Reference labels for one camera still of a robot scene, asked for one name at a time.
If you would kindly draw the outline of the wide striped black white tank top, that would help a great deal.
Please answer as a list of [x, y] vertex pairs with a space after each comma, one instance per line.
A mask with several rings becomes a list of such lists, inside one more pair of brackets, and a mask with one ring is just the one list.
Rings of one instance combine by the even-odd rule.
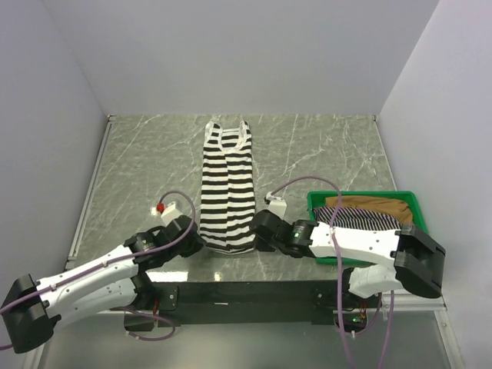
[[256, 212], [252, 133], [241, 121], [222, 128], [210, 121], [204, 131], [199, 233], [206, 245], [222, 254], [252, 251], [249, 224]]

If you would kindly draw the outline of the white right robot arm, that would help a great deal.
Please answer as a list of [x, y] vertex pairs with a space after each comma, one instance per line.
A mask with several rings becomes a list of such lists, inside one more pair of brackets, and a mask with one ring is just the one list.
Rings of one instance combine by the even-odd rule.
[[253, 217], [250, 229], [268, 248], [293, 258], [348, 258], [367, 263], [365, 268], [343, 271], [337, 297], [345, 306], [400, 289], [420, 298], [442, 295], [446, 251], [413, 224], [386, 231], [305, 220], [289, 224], [263, 210]]

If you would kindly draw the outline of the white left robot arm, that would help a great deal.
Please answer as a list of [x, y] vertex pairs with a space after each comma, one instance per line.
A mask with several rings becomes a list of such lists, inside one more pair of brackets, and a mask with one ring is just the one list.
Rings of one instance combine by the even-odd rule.
[[1, 306], [10, 339], [6, 348], [24, 354], [49, 341], [56, 329], [100, 311], [157, 307], [161, 297], [147, 272], [203, 247], [197, 225], [182, 215], [70, 271], [16, 279]]

